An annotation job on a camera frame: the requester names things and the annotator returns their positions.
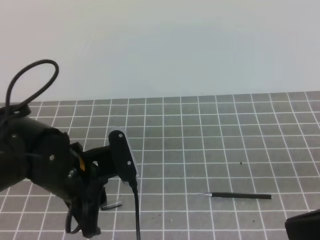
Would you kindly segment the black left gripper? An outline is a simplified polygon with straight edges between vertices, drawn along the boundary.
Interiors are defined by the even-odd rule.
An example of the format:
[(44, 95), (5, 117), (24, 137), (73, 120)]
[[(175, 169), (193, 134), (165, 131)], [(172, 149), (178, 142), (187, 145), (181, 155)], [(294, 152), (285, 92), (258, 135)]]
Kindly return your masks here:
[(99, 208), (108, 208), (108, 179), (98, 179), (98, 163), (84, 160), (84, 152), (79, 142), (71, 143), (68, 134), (56, 128), (31, 131), (31, 181), (67, 206), (80, 207), (78, 225), (85, 238), (92, 238), (101, 233)]

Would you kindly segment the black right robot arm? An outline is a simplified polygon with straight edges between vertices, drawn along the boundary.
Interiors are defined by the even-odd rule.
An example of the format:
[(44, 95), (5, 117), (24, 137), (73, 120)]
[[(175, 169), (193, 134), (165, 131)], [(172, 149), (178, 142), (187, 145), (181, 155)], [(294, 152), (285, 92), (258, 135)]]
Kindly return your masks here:
[(288, 218), (285, 229), (289, 240), (320, 240), (320, 210)]

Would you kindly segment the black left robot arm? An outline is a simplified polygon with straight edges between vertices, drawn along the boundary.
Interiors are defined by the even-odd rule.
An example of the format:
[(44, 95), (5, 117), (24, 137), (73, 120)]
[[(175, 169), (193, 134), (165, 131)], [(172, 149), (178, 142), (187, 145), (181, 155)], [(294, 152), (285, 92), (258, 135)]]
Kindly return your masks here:
[(97, 163), (110, 157), (110, 148), (84, 151), (67, 133), (29, 118), (30, 112), (17, 104), (0, 110), (1, 189), (29, 179), (65, 202), (68, 234), (99, 235), (99, 209), (106, 192)]

